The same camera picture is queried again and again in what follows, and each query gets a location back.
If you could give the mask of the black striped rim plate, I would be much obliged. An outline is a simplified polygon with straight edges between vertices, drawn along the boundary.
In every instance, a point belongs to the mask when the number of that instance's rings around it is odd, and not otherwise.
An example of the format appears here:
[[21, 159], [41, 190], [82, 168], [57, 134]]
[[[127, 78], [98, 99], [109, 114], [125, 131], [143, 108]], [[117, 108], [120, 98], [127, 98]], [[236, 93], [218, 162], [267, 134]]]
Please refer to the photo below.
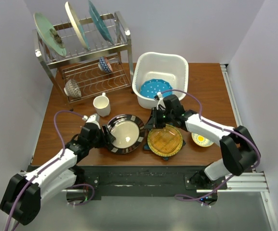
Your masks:
[[112, 118], [107, 128], [115, 140], [107, 145], [107, 149], [115, 154], [132, 152], [142, 143], [146, 130], [143, 121], [131, 114], [122, 114]]

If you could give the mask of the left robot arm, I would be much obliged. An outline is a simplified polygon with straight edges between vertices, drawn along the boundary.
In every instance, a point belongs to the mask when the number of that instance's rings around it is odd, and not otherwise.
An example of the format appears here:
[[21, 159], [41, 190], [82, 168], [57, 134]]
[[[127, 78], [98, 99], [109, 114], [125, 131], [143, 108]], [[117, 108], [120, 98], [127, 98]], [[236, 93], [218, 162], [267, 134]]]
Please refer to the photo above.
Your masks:
[[46, 183], [88, 156], [93, 148], [107, 147], [115, 140], [109, 126], [101, 128], [95, 123], [85, 123], [80, 134], [65, 144], [51, 160], [30, 172], [30, 175], [16, 174], [11, 177], [0, 209], [22, 225], [29, 224], [40, 211], [41, 188]]

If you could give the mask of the blue polka dot plate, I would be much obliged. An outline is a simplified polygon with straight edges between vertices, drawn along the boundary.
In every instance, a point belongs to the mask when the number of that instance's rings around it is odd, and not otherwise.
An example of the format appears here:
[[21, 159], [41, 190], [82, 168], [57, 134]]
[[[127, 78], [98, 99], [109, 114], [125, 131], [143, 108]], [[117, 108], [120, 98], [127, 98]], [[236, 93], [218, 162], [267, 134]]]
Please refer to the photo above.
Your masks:
[[154, 99], [158, 92], [172, 90], [169, 82], [163, 79], [151, 79], [145, 81], [140, 87], [139, 94], [149, 99]]

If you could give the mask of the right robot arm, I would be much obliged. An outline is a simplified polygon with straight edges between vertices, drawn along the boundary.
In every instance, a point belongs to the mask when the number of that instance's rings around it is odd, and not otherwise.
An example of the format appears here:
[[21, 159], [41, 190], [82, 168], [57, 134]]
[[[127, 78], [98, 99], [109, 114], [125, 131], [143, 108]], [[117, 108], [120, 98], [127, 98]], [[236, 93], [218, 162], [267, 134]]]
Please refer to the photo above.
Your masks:
[[174, 94], [164, 96], [162, 92], [158, 92], [154, 98], [158, 104], [152, 108], [149, 121], [145, 125], [146, 129], [173, 125], [201, 135], [221, 149], [221, 159], [195, 173], [190, 179], [192, 184], [210, 189], [219, 178], [228, 174], [239, 176], [260, 164], [260, 152], [246, 127], [224, 126], [204, 118], [201, 112], [185, 110]]

